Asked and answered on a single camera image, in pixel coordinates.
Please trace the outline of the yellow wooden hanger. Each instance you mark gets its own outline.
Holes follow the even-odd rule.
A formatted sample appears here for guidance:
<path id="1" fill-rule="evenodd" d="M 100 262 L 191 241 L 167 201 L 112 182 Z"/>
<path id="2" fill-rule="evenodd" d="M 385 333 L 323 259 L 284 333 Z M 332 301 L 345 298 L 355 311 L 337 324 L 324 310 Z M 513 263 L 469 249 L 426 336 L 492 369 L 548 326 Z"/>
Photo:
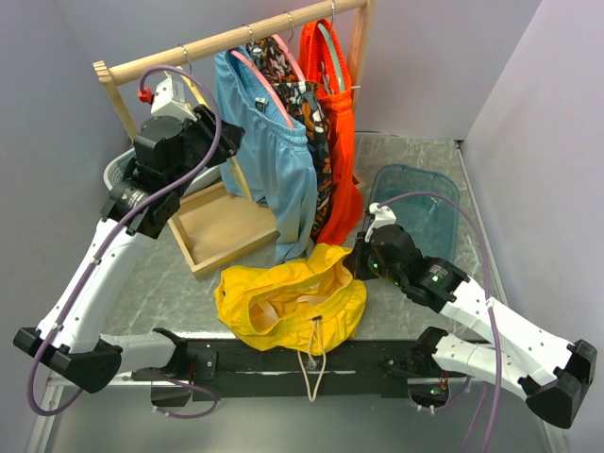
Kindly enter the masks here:
<path id="1" fill-rule="evenodd" d="M 188 50 L 186 49 L 186 47 L 184 45 L 180 44 L 179 47 L 181 48 L 183 55 L 185 56 L 185 60 L 187 60 L 187 63 L 189 65 L 189 72 L 185 75 L 178 74 L 179 79 L 176 79 L 176 80 L 184 83 L 185 101 L 186 101 L 188 107 L 193 110 L 193 106 L 190 103 L 188 103 L 186 100 L 186 89 L 188 89 L 197 102 L 196 106 L 199 106 L 199 105 L 206 106 L 207 103 L 206 103 L 204 97 L 202 96 L 202 92 L 200 92 L 198 90 L 198 87 L 196 85 L 194 85 L 190 79 L 190 76 L 193 73 L 193 67 L 192 67 L 192 62 L 191 62 Z M 164 75 L 165 75 L 165 78 L 173 77 L 174 73 L 164 70 Z M 243 175 L 242 168 L 241 168 L 237 158 L 232 157 L 232 158 L 228 159 L 226 161 L 226 168 L 234 175 L 236 184 L 243 191 L 243 196 L 246 199 L 251 200 L 251 192 L 249 190 L 247 181 L 245 179 L 245 176 Z"/>

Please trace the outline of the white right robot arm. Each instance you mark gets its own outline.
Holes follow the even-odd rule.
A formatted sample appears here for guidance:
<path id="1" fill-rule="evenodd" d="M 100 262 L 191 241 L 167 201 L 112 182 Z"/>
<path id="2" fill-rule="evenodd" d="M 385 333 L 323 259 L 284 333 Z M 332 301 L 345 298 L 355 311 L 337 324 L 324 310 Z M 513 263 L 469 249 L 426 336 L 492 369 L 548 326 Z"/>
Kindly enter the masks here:
<path id="1" fill-rule="evenodd" d="M 399 225 L 358 233 L 344 265 L 360 280 L 394 284 L 413 303 L 485 340 L 470 344 L 442 329 L 426 329 L 412 355 L 420 374 L 430 377 L 443 369 L 499 383 L 548 424 L 571 428 L 594 381 L 597 350 L 592 344 L 551 334 L 486 296 L 453 263 L 424 256 Z"/>

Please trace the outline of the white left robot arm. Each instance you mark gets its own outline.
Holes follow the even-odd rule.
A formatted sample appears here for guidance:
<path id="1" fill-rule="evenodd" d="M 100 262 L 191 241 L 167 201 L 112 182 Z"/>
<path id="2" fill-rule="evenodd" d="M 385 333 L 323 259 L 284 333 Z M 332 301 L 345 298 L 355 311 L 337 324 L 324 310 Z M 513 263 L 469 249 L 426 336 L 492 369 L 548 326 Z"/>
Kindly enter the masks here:
<path id="1" fill-rule="evenodd" d="M 145 121 L 68 287 L 36 327 L 19 329 L 14 345 L 90 394 L 123 372 L 153 368 L 165 378 L 182 376 L 187 343 L 175 333 L 155 328 L 109 336 L 101 329 L 132 267 L 179 210 L 192 180 L 234 157 L 243 136 L 243 127 L 216 120 L 204 106 L 191 119 L 162 115 Z"/>

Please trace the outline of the yellow shorts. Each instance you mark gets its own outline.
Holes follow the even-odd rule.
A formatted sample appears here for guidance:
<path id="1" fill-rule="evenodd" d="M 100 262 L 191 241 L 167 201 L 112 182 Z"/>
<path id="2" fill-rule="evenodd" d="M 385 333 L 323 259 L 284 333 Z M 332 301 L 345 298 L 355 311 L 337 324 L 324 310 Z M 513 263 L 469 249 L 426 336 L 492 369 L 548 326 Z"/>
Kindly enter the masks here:
<path id="1" fill-rule="evenodd" d="M 308 258 L 270 269 L 227 268 L 214 291 L 218 319 L 260 351 L 335 349 L 356 334 L 367 302 L 363 282 L 344 266 L 351 252 L 321 243 Z"/>

